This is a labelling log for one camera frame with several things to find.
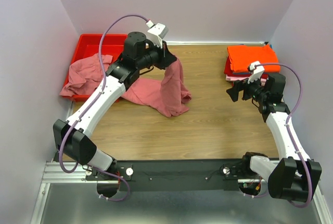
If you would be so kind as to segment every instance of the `wooden table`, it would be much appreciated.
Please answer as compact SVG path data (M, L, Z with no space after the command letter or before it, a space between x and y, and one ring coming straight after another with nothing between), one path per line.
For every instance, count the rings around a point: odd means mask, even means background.
M121 159L240 158L246 151L278 157L274 139L251 101L233 103L225 92L225 45L170 46L182 62L190 110L167 118L155 109L124 99L114 103L91 139ZM155 69L146 78L162 80ZM76 111L82 103L74 106Z

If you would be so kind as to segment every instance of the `orange cloth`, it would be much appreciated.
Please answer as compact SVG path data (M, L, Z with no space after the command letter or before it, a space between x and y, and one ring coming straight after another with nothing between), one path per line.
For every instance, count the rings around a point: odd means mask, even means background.
M251 63L259 61L264 63L278 63L277 56L269 45L265 46L228 46L230 67L234 73L249 72L248 67ZM267 65L265 72L280 72L280 66Z

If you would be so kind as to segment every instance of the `gray floor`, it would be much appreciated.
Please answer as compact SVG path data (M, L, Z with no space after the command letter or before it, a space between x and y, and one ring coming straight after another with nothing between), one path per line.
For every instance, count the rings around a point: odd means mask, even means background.
M52 184L42 223L234 224L320 223L312 204L297 209L269 196L234 191L133 192L124 202L98 198L95 184Z

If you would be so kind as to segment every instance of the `gray wall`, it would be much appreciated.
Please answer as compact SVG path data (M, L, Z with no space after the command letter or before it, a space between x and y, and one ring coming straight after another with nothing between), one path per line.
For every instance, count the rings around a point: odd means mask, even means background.
M303 101L293 117L298 137L308 154L323 167L321 187L333 213L333 0L294 0L276 29L272 45L281 63L300 74ZM285 99L294 106L299 89L285 71Z
M268 41L292 0L61 0L78 33L101 33L115 19L142 14L165 23L172 41ZM146 30L127 19L111 32Z
M0 0L0 223L30 223L78 40L60 0Z

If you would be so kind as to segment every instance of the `red plastic tray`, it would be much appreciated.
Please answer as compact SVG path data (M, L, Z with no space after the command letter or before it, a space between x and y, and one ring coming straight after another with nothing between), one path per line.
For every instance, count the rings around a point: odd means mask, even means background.
M98 53L98 46L102 34L82 34L76 46L75 52L71 64L77 60L93 56ZM112 62L116 61L123 51L124 41L126 39L126 34L110 34L106 35L103 41L102 55L112 55ZM67 73L64 86L68 83ZM85 102L90 95L72 95L64 96L74 102Z

